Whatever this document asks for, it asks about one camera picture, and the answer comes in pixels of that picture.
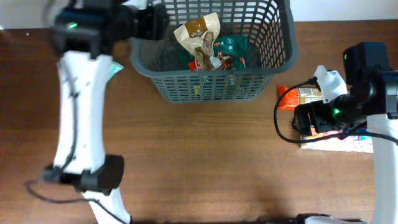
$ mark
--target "orange package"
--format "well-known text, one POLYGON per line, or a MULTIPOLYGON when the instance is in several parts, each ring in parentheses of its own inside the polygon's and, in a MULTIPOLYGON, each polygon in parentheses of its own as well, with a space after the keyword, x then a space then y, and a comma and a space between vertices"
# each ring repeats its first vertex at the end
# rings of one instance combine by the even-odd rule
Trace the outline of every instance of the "orange package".
MULTIPOLYGON (((278 86, 279 96, 284 94, 289 87, 278 86)), ((280 110, 294 110, 298 105, 311 103, 322 100, 322 94, 316 88, 295 88, 288 92, 280 101, 278 109, 280 110)))

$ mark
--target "white wall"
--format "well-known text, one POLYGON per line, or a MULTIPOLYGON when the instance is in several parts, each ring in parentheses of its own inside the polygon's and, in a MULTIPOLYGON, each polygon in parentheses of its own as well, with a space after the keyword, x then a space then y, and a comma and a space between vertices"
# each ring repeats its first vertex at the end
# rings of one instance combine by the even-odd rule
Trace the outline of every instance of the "white wall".
MULTIPOLYGON (((47 0, 0 0, 0 26, 41 28, 47 0)), ((50 17, 68 1, 57 0, 50 17)), ((290 0, 295 21, 398 19, 398 0, 290 0)))

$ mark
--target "gray plastic basket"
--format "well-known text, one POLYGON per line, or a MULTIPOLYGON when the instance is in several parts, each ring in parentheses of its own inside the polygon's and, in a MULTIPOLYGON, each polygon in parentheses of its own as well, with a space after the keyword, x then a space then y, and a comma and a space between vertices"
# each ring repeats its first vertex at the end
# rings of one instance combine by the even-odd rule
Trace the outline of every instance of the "gray plastic basket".
POLYGON ((132 64, 152 79, 160 94, 173 103, 247 101, 261 95, 276 75, 292 68, 298 58, 289 0, 161 0, 170 16, 166 39, 132 39, 132 64), (185 50, 173 31, 187 21, 217 12, 221 35, 248 38, 242 70, 184 70, 179 52, 185 50))

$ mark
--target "white bracket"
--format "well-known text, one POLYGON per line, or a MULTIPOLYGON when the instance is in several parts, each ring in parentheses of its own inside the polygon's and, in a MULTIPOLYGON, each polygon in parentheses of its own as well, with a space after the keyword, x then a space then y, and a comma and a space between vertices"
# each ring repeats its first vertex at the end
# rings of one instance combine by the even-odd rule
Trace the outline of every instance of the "white bracket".
POLYGON ((321 88, 323 103, 329 103, 335 98, 347 94, 347 86, 337 71, 328 72, 323 65, 319 65, 315 74, 321 88))

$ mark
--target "green led light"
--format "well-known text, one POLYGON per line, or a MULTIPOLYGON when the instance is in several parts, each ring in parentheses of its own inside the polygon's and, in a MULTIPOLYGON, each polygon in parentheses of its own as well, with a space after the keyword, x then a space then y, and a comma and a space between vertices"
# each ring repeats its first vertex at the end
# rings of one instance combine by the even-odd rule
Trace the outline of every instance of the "green led light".
POLYGON ((74 28, 76 28, 76 27, 78 27, 79 25, 76 23, 76 22, 71 22, 71 23, 69 23, 68 24, 68 28, 69 29, 74 29, 74 28))
POLYGON ((340 114, 341 111, 340 111, 339 109, 334 109, 334 110, 333 110, 333 113, 336 115, 336 114, 340 114))

